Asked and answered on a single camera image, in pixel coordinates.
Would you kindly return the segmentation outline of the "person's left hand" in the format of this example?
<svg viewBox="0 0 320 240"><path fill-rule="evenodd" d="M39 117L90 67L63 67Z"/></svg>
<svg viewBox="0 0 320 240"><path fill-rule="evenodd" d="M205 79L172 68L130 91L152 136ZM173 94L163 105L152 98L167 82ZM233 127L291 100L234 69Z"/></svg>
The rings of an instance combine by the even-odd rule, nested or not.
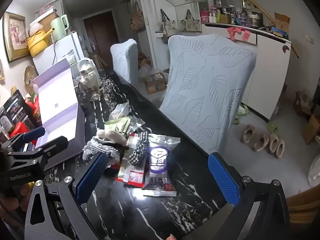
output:
<svg viewBox="0 0 320 240"><path fill-rule="evenodd" d="M26 211L28 208L31 188L29 184L24 184L21 188L22 198L6 198L1 197L1 219L3 219L12 228L23 228L24 219L21 218L16 210L20 207L22 211Z"/></svg>

